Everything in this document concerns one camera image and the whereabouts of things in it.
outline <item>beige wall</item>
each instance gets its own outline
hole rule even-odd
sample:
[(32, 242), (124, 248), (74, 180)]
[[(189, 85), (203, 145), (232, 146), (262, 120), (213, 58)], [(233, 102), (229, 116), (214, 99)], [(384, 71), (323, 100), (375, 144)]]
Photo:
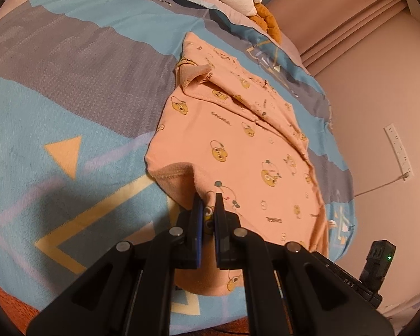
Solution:
[(359, 277), (374, 240), (396, 255), (380, 310), (420, 292), (420, 23), (403, 11), (317, 74), (333, 106), (334, 133), (356, 193), (389, 182), (400, 169), (383, 128), (394, 123), (415, 177), (356, 200), (356, 239), (339, 265)]

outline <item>cable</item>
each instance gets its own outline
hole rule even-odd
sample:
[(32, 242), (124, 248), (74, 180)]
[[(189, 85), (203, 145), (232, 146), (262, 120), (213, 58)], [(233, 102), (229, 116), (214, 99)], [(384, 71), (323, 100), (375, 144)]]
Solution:
[(363, 194), (366, 194), (366, 193), (372, 192), (372, 191), (374, 191), (375, 189), (380, 189), (380, 188), (386, 187), (387, 185), (391, 185), (392, 183), (395, 183), (395, 182), (399, 181), (400, 179), (406, 179), (406, 178), (408, 178), (408, 177), (409, 177), (409, 173), (408, 173), (408, 172), (406, 172), (406, 173), (404, 173), (402, 176), (399, 176), (397, 179), (392, 180), (392, 182), (389, 182), (389, 183), (386, 183), (385, 185), (380, 185), (380, 186), (378, 186), (378, 187), (375, 187), (375, 188), (369, 189), (368, 191), (365, 191), (365, 192), (361, 192), (361, 193), (355, 194), (355, 197), (354, 197), (354, 198), (356, 198), (356, 197), (358, 197), (358, 196), (361, 196), (361, 195), (363, 195)]
[(216, 328), (216, 327), (213, 327), (213, 330), (215, 330), (216, 332), (227, 333), (229, 335), (250, 335), (250, 333), (246, 333), (246, 332), (224, 331), (224, 330), (220, 330), (219, 328)]

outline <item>bed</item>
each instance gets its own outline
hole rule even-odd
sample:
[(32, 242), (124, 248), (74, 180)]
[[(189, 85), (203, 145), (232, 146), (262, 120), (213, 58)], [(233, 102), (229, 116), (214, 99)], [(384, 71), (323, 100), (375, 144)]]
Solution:
[[(144, 156), (185, 33), (235, 56), (292, 103), (326, 204), (330, 259), (354, 233), (350, 172), (330, 105), (289, 40), (280, 47), (212, 0), (28, 0), (0, 19), (0, 287), (43, 309), (122, 239), (168, 228), (180, 208)], [(246, 315), (243, 288), (176, 289), (170, 333)]]

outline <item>power strip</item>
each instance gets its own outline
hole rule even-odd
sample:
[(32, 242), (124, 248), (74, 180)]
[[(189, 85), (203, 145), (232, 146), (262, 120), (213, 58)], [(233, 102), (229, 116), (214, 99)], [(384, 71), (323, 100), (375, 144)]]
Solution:
[(412, 170), (411, 164), (409, 162), (408, 154), (404, 149), (403, 143), (401, 142), (400, 135), (398, 135), (397, 130), (395, 129), (394, 124), (390, 124), (384, 128), (386, 135), (388, 136), (392, 148), (394, 149), (395, 155), (397, 156), (398, 164), (401, 169), (401, 174), (408, 173), (411, 178), (414, 176), (414, 171)]

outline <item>pink curtain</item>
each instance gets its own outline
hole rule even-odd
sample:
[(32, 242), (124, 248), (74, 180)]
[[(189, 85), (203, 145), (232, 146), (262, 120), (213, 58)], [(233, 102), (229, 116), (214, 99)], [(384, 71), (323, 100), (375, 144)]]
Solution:
[(406, 0), (272, 0), (268, 4), (313, 75), (406, 7)]

